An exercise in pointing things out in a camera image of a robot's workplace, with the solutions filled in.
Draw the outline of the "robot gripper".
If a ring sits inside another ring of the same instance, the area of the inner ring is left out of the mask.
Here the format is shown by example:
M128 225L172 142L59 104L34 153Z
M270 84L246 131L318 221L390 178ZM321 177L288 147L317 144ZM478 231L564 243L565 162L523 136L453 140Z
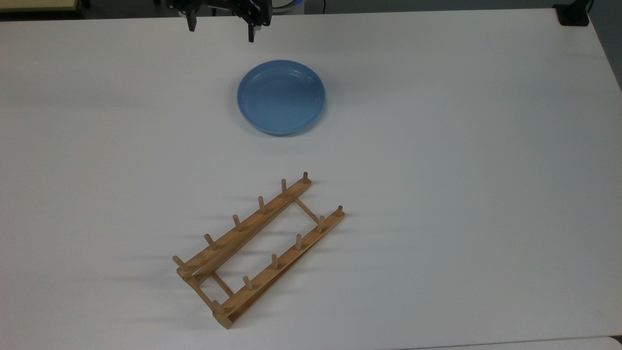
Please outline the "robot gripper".
M271 0L167 0L165 5L174 9L187 19L189 31L196 29L196 13L202 6L230 11L247 24L247 37L250 43L255 42L257 31L262 26L270 26L273 18L273 2Z

